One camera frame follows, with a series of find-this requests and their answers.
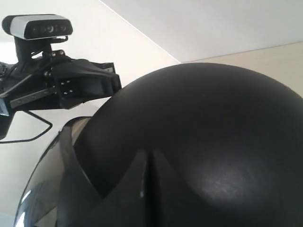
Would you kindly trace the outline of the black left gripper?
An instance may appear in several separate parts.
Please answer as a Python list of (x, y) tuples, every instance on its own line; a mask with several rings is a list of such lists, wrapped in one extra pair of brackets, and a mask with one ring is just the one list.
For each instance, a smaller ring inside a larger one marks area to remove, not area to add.
[(101, 69), (86, 59), (65, 61), (64, 50), (40, 53), (42, 56), (32, 56), (25, 62), (0, 64), (1, 139), (6, 137), (18, 111), (48, 125), (44, 132), (33, 139), (46, 134), (52, 128), (52, 123), (31, 112), (50, 107), (51, 102), (44, 104), (43, 98), (51, 97), (55, 101), (57, 93), (60, 107), (71, 109), (91, 100), (111, 97), (121, 89), (119, 75)]

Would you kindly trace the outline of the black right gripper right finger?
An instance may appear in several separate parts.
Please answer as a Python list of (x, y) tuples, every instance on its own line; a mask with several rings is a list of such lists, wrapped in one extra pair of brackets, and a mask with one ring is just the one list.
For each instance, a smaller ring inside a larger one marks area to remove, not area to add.
[(158, 151), (151, 155), (151, 174), (153, 227), (237, 226), (235, 217), (202, 199)]

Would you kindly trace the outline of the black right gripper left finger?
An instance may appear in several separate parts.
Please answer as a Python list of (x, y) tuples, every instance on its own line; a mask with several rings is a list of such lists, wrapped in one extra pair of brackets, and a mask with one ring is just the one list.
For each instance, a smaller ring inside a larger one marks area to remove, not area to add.
[(77, 161), (67, 165), (58, 199), (60, 227), (146, 226), (148, 154), (137, 152), (129, 168), (107, 196), (101, 196)]

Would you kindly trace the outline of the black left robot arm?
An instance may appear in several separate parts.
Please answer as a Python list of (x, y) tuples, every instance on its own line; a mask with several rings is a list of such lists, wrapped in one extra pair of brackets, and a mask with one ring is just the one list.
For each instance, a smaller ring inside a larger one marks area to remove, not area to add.
[(48, 124), (33, 110), (72, 109), (82, 103), (111, 97), (121, 81), (112, 62), (73, 59), (64, 50), (44, 52), (13, 65), (0, 64), (0, 138), (9, 131), (14, 115), (23, 111)]

